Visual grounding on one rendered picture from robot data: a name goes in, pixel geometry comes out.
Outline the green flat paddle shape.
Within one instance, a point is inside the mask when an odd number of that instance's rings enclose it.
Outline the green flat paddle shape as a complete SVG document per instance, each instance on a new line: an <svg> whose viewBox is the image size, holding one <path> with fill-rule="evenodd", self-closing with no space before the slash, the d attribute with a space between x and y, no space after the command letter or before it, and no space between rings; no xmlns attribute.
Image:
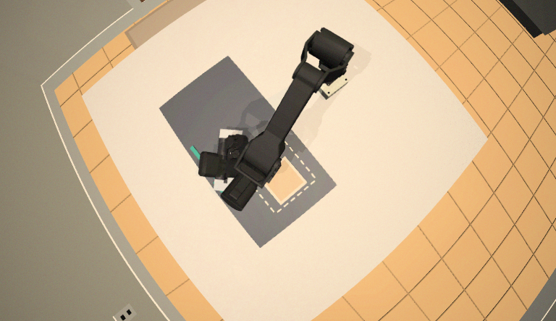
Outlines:
<svg viewBox="0 0 556 321"><path fill-rule="evenodd" d="M200 159L200 154L198 153L198 151L195 149L194 146L190 147L190 149L192 150L192 152L194 153L194 155L197 156L198 159Z"/></svg>

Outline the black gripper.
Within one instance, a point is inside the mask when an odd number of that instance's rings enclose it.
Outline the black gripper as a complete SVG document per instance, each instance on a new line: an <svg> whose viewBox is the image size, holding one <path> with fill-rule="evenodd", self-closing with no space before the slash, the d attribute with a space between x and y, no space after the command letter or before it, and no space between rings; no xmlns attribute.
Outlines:
<svg viewBox="0 0 556 321"><path fill-rule="evenodd" d="M226 178L234 178L239 172L234 170L238 159L224 160L223 156L217 153L203 151L200 154L198 174L203 177L221 177L226 173Z"/></svg>

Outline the beige square tile with dark centre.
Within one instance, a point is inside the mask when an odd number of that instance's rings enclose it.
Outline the beige square tile with dark centre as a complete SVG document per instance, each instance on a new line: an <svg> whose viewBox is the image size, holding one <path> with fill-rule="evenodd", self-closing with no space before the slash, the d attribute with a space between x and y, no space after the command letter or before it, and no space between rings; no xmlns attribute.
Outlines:
<svg viewBox="0 0 556 321"><path fill-rule="evenodd" d="M270 184L265 185L280 204L285 203L307 183L286 157L282 158L281 165Z"/></svg>

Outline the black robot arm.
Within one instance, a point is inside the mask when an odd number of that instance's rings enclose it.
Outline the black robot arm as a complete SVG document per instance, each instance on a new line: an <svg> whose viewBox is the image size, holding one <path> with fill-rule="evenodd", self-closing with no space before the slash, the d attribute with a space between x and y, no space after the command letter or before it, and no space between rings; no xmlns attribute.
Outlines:
<svg viewBox="0 0 556 321"><path fill-rule="evenodd" d="M347 72L354 45L332 31L316 30L304 43L300 64L292 74L292 82L264 132L248 142L247 136L225 138L228 159L238 159L233 168L239 172L223 190L221 198L233 209L242 211L257 186L270 184L279 168L285 150L285 138L305 109L305 105L325 83L328 86ZM306 62L308 53L319 59L319 66Z"/></svg>

